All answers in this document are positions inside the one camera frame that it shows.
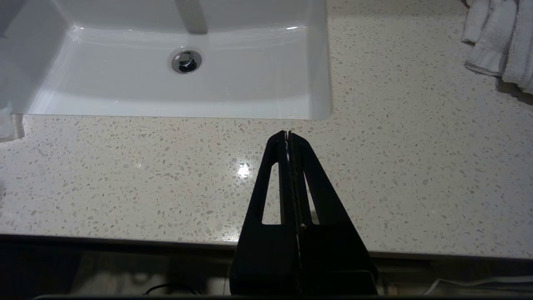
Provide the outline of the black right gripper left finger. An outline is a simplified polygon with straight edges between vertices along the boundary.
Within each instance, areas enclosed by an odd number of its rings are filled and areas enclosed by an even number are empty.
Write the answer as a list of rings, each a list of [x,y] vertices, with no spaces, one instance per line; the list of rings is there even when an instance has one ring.
[[[287,133],[269,138],[230,268],[233,295],[295,295],[298,293],[299,254],[296,210],[288,162]],[[279,168],[281,222],[263,224],[271,169]]]

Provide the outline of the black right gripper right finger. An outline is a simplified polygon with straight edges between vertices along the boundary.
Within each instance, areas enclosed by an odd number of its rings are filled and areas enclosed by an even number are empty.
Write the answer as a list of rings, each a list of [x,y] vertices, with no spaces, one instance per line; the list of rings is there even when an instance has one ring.
[[[299,263],[309,295],[377,295],[379,272],[310,143],[289,132]]]

